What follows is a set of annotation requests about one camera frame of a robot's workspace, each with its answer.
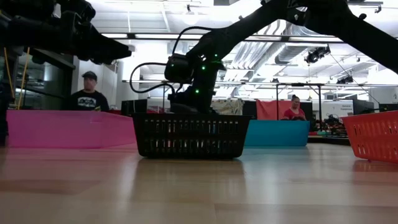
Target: red basket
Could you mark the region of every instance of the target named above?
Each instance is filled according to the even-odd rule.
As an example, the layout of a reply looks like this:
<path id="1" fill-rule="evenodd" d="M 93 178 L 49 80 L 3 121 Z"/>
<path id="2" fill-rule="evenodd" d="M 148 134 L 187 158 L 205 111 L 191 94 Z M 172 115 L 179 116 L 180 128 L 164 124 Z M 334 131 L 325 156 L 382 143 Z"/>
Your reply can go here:
<path id="1" fill-rule="evenodd" d="M 398 163 L 398 111 L 343 118 L 354 155 Z"/>

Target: black cap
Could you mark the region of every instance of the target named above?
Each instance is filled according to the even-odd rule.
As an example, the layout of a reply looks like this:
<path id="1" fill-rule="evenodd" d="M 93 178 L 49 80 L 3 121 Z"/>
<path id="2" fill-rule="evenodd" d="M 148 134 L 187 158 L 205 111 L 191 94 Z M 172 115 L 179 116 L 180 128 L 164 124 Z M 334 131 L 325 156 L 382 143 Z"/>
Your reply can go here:
<path id="1" fill-rule="evenodd" d="M 84 74 L 82 75 L 82 77 L 83 77 L 83 78 L 92 78 L 92 79 L 94 79 L 94 80 L 97 82 L 97 75 L 95 75 L 94 72 L 91 72 L 91 71 L 86 72 L 86 73 L 84 73 Z"/>

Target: pink bin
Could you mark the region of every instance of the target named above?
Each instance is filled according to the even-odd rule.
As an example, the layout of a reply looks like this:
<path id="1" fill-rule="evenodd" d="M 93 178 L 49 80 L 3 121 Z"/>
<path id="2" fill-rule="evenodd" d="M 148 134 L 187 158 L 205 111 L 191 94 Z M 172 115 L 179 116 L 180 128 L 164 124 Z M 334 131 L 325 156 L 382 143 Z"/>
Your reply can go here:
<path id="1" fill-rule="evenodd" d="M 9 146 L 93 149 L 136 143 L 132 118 L 97 111 L 9 110 Z"/>

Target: black plastic basket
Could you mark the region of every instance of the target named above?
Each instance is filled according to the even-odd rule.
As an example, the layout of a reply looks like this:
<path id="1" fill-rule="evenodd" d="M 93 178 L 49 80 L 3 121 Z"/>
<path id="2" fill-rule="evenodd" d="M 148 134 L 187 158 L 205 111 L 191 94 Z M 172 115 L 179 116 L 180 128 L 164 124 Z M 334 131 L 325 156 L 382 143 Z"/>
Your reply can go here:
<path id="1" fill-rule="evenodd" d="M 144 157 L 231 159 L 242 155 L 250 116 L 133 114 Z"/>

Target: teal basket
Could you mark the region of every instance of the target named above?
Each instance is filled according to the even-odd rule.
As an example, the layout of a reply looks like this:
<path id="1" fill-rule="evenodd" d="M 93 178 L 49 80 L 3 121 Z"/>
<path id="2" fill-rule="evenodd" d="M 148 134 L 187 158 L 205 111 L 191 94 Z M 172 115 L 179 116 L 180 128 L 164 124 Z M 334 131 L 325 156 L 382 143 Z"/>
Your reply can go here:
<path id="1" fill-rule="evenodd" d="M 306 146 L 309 121 L 251 120 L 245 146 Z"/>

